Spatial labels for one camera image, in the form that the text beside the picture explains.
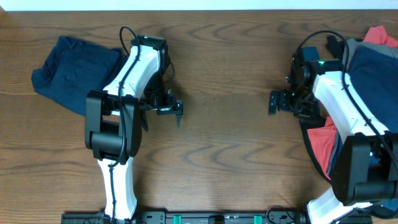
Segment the navy blue shorts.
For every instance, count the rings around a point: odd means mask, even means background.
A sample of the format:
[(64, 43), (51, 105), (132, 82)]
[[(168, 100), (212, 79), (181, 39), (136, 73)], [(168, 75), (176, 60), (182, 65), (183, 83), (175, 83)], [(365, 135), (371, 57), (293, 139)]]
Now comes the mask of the navy blue shorts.
[(42, 68), (32, 72), (34, 91), (86, 115), (86, 96), (110, 84), (127, 61), (121, 49), (60, 36)]

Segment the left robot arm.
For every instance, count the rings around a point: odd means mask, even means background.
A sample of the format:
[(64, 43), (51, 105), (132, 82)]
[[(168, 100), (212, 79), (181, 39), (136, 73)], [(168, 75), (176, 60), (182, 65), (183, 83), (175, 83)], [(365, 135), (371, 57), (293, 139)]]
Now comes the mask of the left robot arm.
[(131, 223), (137, 198), (133, 189), (133, 160), (148, 131), (146, 111), (174, 115), (180, 123), (184, 102), (165, 87), (173, 67), (167, 41), (138, 35), (127, 62), (113, 81), (86, 97), (85, 145), (102, 170), (106, 206), (101, 215), (84, 223)]

